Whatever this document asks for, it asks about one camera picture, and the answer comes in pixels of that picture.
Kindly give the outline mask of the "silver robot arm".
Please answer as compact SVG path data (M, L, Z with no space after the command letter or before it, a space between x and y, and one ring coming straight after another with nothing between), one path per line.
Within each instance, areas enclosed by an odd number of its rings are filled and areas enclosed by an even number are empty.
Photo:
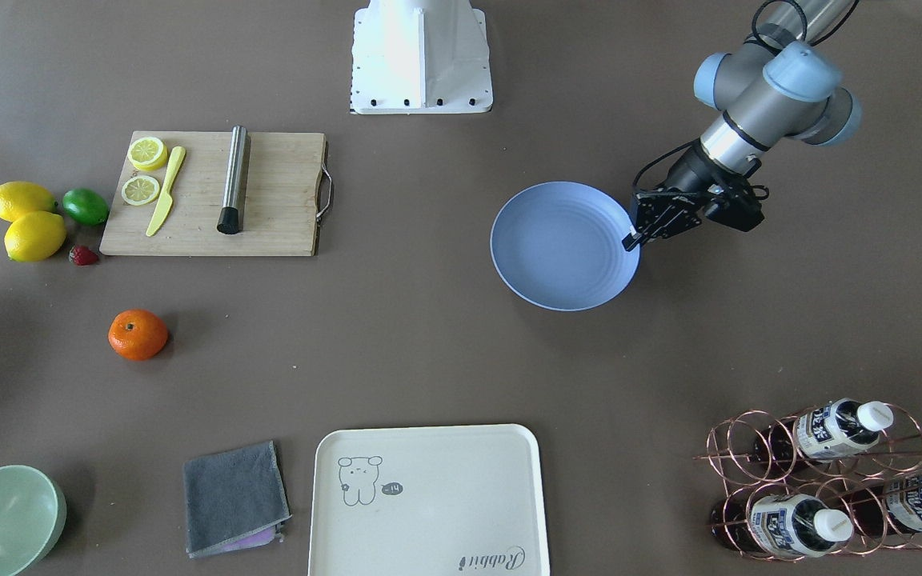
M626 250L687 232L703 219L753 230L764 221L769 195L751 182L765 153L785 138L833 146L856 133L859 99L816 49L856 7L856 1L776 1L768 18L764 8L754 12L737 51L701 63L695 96L720 116L671 150L675 162L659 185L633 186Z

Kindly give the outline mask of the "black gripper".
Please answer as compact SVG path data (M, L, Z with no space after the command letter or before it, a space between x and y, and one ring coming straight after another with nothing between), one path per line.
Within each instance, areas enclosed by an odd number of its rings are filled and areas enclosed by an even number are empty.
M652 167L678 152L681 155L658 186L645 189L639 185ZM624 250L631 252L646 241L668 239L698 226L698 212L710 199L709 187L733 180L742 180L742 175L720 166L699 143L684 143L651 161L632 182L632 227L622 240Z

